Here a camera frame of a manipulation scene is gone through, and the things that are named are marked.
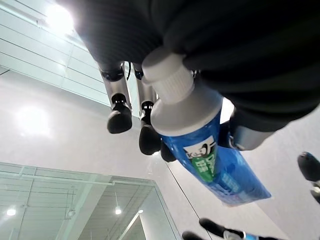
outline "white ceiling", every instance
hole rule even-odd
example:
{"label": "white ceiling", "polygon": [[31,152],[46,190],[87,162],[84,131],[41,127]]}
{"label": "white ceiling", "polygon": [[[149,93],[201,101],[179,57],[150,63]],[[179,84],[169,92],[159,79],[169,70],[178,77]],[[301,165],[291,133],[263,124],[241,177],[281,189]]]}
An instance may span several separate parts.
{"label": "white ceiling", "polygon": [[[72,201],[75,203],[81,184],[3,175],[20,172],[77,180],[87,180],[89,174],[0,164],[0,239],[10,239],[10,235],[18,235],[20,229],[16,239],[55,240],[66,209]],[[12,206],[16,207],[16,216],[6,217],[7,209]]]}
{"label": "white ceiling", "polygon": [[[59,35],[36,26],[37,21],[44,26],[46,12],[54,4],[53,0],[0,0],[0,66],[109,106],[97,64],[77,34]],[[134,74],[127,84],[132,114],[138,117]]]}
{"label": "white ceiling", "polygon": [[[115,184],[97,185],[101,194],[86,193],[93,177]],[[117,240],[152,189],[151,180],[0,163],[0,239]],[[92,197],[96,203],[86,212]],[[117,202],[120,215],[115,214]],[[9,208],[16,208],[15,216],[6,216]],[[69,209],[77,212],[71,220],[65,218]],[[125,237],[143,236],[141,231],[141,223],[135,222]]]}
{"label": "white ceiling", "polygon": [[[92,240],[117,240],[125,231],[139,207],[154,187],[143,185],[115,184],[108,186],[95,207],[79,240],[87,240],[92,232]],[[122,214],[115,215],[115,207],[122,209]]]}

